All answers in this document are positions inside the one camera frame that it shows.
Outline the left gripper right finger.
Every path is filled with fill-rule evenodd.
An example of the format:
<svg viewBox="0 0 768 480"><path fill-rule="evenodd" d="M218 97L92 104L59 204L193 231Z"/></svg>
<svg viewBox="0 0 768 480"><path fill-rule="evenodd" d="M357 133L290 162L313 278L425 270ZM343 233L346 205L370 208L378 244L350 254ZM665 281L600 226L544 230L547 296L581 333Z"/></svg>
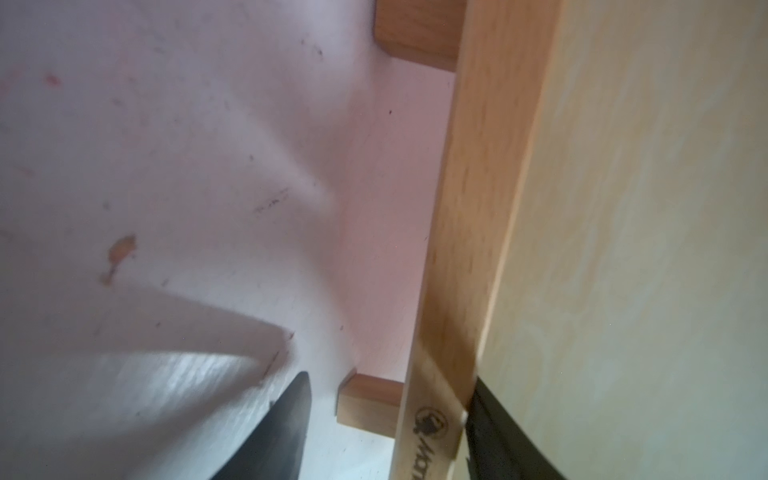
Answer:
<svg viewBox="0 0 768 480"><path fill-rule="evenodd" d="M465 425L472 480L564 480L478 378Z"/></svg>

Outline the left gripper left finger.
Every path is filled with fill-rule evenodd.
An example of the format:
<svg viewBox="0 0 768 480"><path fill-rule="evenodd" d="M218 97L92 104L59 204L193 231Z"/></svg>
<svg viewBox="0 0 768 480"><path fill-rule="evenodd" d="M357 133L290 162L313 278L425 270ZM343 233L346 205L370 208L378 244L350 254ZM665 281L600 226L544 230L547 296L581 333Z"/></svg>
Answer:
<svg viewBox="0 0 768 480"><path fill-rule="evenodd" d="M311 405L309 374L302 371L213 479L297 480Z"/></svg>

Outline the plywood board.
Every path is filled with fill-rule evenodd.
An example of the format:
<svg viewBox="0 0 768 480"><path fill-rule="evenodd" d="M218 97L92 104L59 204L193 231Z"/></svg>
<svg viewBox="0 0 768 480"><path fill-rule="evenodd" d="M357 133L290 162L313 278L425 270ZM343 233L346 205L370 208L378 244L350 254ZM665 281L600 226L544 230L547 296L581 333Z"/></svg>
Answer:
<svg viewBox="0 0 768 480"><path fill-rule="evenodd" d="M480 376L568 479L767 475L767 5L570 1Z"/></svg>

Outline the wooden easel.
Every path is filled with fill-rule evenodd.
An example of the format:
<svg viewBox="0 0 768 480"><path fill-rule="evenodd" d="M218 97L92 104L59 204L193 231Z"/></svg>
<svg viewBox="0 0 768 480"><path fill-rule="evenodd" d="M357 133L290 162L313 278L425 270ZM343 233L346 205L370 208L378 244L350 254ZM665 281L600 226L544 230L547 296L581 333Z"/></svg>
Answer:
<svg viewBox="0 0 768 480"><path fill-rule="evenodd" d="M393 435L393 479L452 475L562 9L467 6L407 375L356 375L339 392L343 424Z"/></svg>

